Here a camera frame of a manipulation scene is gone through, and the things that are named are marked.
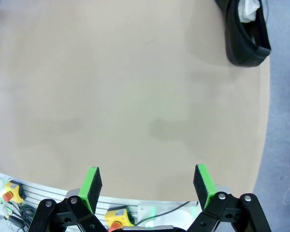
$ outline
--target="silver bolt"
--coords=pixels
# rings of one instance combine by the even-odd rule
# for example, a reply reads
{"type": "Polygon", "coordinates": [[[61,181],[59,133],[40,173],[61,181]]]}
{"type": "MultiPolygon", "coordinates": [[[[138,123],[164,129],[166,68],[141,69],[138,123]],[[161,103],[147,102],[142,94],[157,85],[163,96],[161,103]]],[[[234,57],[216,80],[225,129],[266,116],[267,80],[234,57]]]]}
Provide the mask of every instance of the silver bolt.
{"type": "Polygon", "coordinates": [[[221,199],[221,200],[226,199],[226,196],[225,196],[223,193],[220,193],[220,194],[218,195],[218,197],[219,197],[219,199],[221,199]]]}
{"type": "Polygon", "coordinates": [[[245,196],[244,199],[245,199],[245,201],[247,201],[247,202],[251,201],[251,197],[249,197],[249,196],[245,196]]]}
{"type": "Polygon", "coordinates": [[[46,207],[50,207],[52,205],[52,202],[51,201],[47,201],[46,202],[46,207]]]}
{"type": "Polygon", "coordinates": [[[71,203],[72,204],[75,204],[77,202],[77,198],[76,197],[73,197],[72,199],[71,199],[71,203]]]}

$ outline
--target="gray floor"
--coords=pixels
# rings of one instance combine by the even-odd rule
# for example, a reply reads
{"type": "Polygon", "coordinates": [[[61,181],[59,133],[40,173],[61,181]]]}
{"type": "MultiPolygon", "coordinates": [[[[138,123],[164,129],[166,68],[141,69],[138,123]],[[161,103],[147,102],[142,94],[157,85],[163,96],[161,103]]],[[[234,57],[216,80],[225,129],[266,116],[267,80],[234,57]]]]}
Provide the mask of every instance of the gray floor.
{"type": "Polygon", "coordinates": [[[268,0],[268,5],[270,110],[254,193],[272,231],[290,232],[290,0],[268,0]]]}

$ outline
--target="table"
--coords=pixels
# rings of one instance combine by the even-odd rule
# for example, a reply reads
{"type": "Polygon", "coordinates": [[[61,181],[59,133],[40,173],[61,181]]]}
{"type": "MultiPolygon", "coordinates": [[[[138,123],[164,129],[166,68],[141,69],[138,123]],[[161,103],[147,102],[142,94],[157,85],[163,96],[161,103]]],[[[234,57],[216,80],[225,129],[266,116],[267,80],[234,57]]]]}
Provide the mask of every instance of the table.
{"type": "Polygon", "coordinates": [[[108,197],[195,200],[196,163],[257,177],[269,59],[231,65],[215,1],[0,1],[0,172],[108,197]]]}

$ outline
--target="floor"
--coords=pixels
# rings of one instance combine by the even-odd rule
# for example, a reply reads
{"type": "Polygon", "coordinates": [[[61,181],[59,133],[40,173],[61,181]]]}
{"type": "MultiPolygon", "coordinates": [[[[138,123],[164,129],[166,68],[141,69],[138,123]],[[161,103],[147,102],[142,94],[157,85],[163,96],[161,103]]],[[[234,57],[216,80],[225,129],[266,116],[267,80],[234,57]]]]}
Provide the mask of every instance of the floor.
{"type": "Polygon", "coordinates": [[[268,0],[268,5],[270,109],[254,193],[272,231],[290,232],[290,0],[268,0]]]}

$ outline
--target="white tissue paper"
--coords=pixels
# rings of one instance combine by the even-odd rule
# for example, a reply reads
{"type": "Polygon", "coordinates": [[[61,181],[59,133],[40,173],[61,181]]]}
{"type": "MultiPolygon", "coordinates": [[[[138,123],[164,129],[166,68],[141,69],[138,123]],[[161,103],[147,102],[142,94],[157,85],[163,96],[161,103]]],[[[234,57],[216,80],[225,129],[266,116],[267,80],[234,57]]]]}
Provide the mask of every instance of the white tissue paper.
{"type": "Polygon", "coordinates": [[[256,11],[260,8],[259,0],[240,0],[238,3],[238,16],[242,23],[256,20],[256,11]]]}

